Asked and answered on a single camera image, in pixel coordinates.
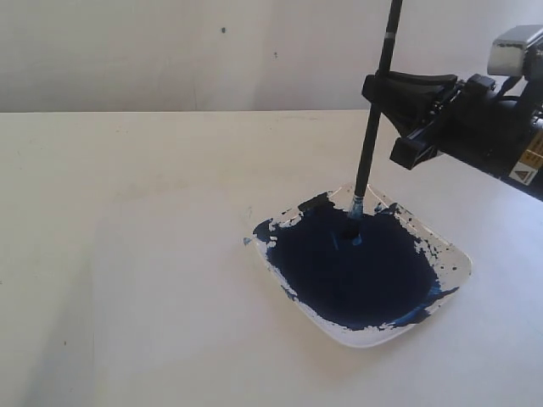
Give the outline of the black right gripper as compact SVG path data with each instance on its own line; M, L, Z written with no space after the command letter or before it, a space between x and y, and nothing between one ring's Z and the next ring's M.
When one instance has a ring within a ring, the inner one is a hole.
M390 159L412 170L445 153L528 195L542 194L542 79L519 96L495 90L488 76L472 75L435 113L456 75L389 72L368 75L361 95L380 104L398 132Z

